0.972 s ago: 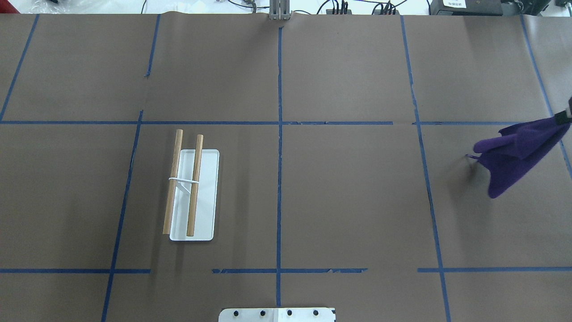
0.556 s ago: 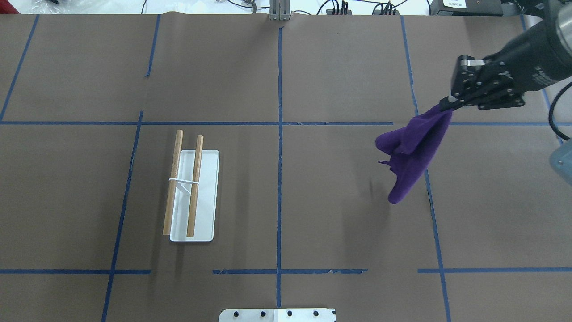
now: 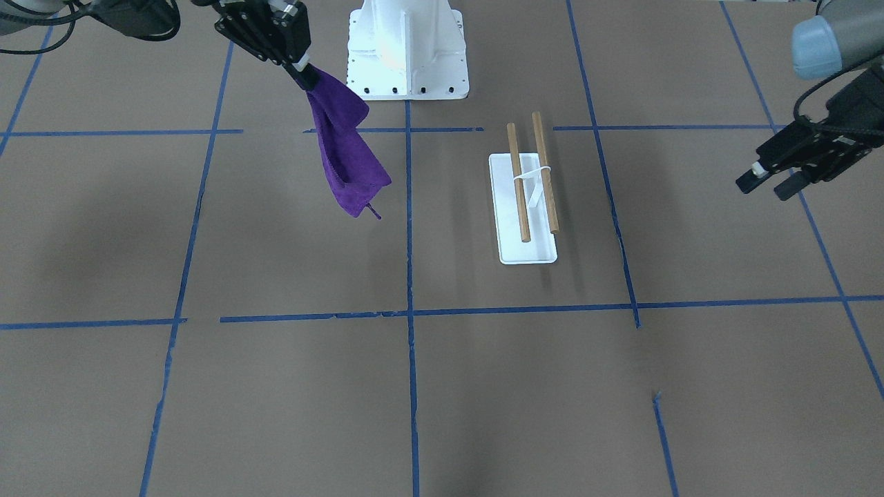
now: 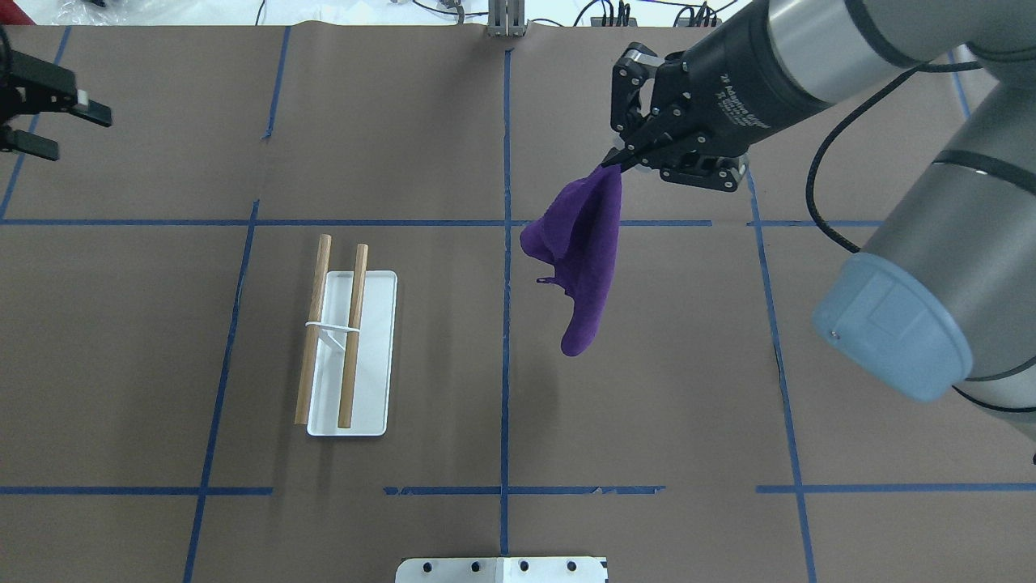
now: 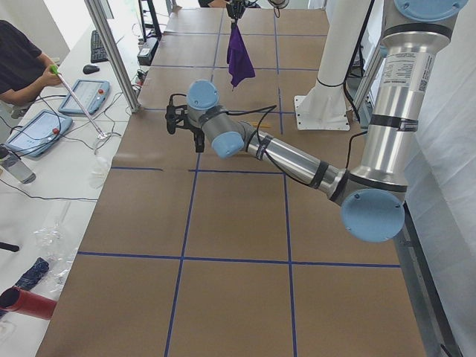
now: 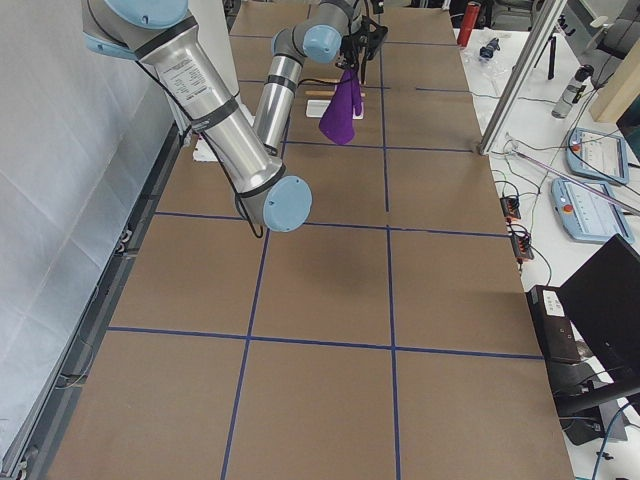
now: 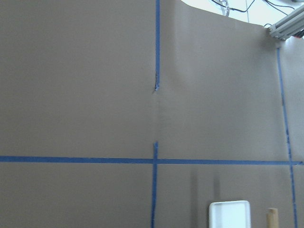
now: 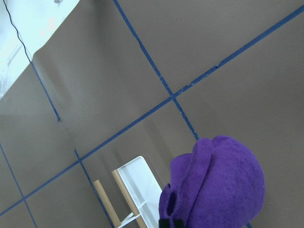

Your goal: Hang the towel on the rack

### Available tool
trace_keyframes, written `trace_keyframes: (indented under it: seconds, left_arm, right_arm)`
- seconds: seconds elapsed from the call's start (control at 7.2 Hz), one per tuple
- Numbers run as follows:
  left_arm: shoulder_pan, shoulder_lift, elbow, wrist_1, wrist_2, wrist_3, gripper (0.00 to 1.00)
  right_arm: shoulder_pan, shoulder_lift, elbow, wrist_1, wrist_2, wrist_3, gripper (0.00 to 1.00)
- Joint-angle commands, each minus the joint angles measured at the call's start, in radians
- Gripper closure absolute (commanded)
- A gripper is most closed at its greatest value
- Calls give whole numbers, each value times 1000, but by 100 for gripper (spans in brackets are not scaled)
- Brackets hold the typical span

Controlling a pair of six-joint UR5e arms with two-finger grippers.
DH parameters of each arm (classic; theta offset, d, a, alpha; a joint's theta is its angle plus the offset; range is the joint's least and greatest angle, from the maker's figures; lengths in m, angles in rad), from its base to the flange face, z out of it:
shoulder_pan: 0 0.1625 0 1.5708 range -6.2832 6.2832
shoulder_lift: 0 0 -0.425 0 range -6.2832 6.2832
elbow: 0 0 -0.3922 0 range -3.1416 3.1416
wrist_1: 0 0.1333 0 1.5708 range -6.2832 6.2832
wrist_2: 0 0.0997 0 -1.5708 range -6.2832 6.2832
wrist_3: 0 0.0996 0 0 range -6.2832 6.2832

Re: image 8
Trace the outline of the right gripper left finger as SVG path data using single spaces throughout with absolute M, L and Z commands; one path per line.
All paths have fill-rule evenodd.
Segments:
M 159 219 L 159 228 L 170 228 L 169 219 Z

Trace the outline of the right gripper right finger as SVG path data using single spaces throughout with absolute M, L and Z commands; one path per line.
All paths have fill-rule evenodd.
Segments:
M 174 219 L 173 225 L 175 228 L 184 228 L 184 222 L 181 219 Z

